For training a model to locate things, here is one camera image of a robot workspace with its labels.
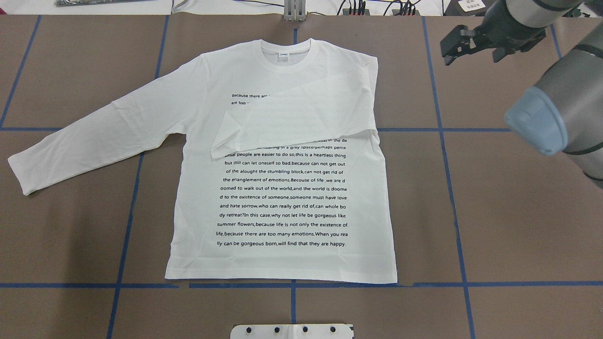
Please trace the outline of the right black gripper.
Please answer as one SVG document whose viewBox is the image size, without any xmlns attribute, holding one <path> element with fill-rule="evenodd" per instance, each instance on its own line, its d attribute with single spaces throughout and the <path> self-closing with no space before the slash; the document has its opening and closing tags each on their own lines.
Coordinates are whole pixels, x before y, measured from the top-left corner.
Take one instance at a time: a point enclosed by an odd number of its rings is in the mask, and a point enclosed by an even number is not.
<svg viewBox="0 0 603 339">
<path fill-rule="evenodd" d="M 507 55 L 515 53 L 508 39 L 519 31 L 515 20 L 503 22 L 495 20 L 482 22 L 470 30 L 466 25 L 457 25 L 441 41 L 441 56 L 445 65 L 451 65 L 457 58 L 472 55 L 493 48 L 493 62 L 497 63 Z"/>
</svg>

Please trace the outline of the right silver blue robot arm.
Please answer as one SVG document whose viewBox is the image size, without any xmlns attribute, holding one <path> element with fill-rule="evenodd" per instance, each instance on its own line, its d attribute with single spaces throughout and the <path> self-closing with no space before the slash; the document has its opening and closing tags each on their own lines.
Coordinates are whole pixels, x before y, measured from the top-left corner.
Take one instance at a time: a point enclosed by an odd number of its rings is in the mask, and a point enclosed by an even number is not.
<svg viewBox="0 0 603 339">
<path fill-rule="evenodd" d="M 460 56 L 493 50 L 494 62 L 530 51 L 545 28 L 578 0 L 498 0 L 482 24 L 452 29 L 440 43 L 446 65 Z M 603 26 L 598 25 L 505 114 L 512 131 L 541 154 L 564 152 L 594 184 L 603 184 Z"/>
</svg>

